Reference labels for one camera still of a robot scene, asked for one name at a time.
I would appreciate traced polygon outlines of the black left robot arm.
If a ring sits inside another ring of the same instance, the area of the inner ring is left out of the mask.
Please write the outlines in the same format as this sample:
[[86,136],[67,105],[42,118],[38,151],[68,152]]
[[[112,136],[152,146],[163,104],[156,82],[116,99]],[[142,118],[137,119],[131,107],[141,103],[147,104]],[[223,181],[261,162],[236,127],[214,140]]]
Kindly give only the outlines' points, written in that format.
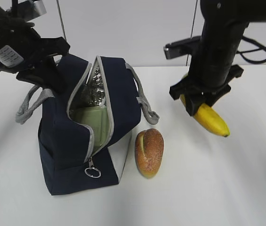
[[10,9],[0,7],[0,72],[62,93],[66,82],[54,57],[66,56],[70,45],[63,37],[43,38],[34,29],[32,20],[45,13],[41,0],[14,0]]

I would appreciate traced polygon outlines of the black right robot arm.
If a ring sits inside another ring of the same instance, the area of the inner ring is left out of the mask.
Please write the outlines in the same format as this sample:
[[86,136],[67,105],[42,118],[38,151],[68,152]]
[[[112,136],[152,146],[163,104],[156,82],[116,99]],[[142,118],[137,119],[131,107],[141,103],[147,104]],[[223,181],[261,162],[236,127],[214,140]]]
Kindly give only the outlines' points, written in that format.
[[[266,0],[202,0],[200,9],[204,25],[200,36],[166,44],[166,59],[191,55],[187,77],[170,87],[169,94],[177,100],[186,99],[186,111],[194,116],[202,104],[213,106],[230,92],[229,82],[241,77],[243,69],[233,65],[242,40],[266,52],[266,46],[245,37],[250,23],[266,23]],[[266,59],[250,64],[263,64]]]

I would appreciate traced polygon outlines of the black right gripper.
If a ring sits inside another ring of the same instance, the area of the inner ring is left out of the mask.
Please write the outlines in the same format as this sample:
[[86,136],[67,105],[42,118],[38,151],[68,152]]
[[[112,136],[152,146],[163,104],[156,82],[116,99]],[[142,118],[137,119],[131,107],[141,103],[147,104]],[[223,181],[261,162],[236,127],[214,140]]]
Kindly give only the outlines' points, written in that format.
[[181,94],[186,95],[186,111],[190,116],[194,116],[203,103],[213,106],[221,97],[229,93],[231,91],[229,82],[241,77],[243,72],[240,66],[232,65],[225,82],[216,88],[201,84],[187,73],[177,84],[170,87],[169,94],[173,100],[177,100]]

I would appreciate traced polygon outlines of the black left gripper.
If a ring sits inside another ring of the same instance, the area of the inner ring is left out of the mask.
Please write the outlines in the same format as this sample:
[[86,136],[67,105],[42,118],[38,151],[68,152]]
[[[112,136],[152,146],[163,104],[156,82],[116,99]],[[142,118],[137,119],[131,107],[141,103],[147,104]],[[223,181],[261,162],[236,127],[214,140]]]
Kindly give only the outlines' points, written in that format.
[[28,22],[0,22],[0,72],[13,73],[18,80],[42,80],[44,88],[63,93],[66,81],[58,71],[55,56],[70,49],[62,38],[42,38]]

